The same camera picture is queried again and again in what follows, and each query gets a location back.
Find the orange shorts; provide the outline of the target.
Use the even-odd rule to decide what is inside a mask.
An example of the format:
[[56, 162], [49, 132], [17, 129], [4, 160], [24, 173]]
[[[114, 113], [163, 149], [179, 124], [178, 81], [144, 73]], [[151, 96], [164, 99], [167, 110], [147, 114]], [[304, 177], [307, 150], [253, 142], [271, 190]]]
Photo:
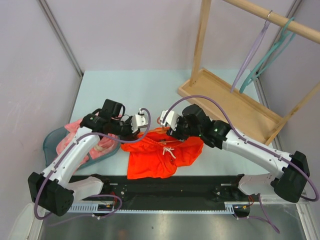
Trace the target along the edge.
[[129, 153], [127, 178], [169, 178], [178, 168], [191, 166], [203, 147], [204, 142], [198, 137], [179, 141], [165, 133], [149, 132], [139, 142], [121, 145]]

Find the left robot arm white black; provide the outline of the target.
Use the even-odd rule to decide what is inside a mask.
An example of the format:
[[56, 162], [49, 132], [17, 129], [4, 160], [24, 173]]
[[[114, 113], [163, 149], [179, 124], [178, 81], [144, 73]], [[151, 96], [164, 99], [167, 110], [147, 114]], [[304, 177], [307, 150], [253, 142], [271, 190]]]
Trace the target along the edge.
[[102, 138], [122, 144], [139, 142], [140, 129], [150, 128], [150, 112], [142, 107], [123, 121], [119, 114], [125, 112], [123, 104], [106, 99], [101, 108], [82, 118], [74, 137], [50, 165], [40, 173], [29, 175], [27, 183], [37, 220], [50, 215], [61, 217], [73, 203], [85, 198], [105, 200], [110, 196], [111, 188], [97, 176], [77, 182], [70, 180], [85, 156]]

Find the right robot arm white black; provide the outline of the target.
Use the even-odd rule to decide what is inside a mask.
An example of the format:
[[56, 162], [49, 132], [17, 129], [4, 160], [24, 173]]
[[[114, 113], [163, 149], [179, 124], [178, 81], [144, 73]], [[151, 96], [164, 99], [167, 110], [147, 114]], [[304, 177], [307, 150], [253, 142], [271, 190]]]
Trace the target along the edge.
[[162, 111], [162, 126], [168, 126], [168, 136], [180, 141], [191, 137], [201, 139], [210, 148], [237, 154], [267, 170], [267, 174], [240, 174], [231, 196], [242, 201], [248, 195], [275, 193], [291, 203], [297, 203], [310, 176], [307, 157], [302, 152], [293, 154], [268, 147], [251, 139], [222, 120], [212, 120], [197, 105], [186, 107], [181, 115], [173, 110]]

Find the orange plastic hanger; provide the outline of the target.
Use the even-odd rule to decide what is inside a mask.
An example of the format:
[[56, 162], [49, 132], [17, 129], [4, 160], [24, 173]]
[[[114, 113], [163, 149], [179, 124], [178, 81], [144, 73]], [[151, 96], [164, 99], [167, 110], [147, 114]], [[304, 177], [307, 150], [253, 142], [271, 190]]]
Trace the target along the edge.
[[160, 144], [171, 144], [171, 143], [177, 143], [179, 140], [173, 138], [172, 136], [167, 135], [167, 131], [169, 130], [169, 127], [157, 127], [152, 130], [149, 130], [146, 137], [155, 141], [156, 143]]

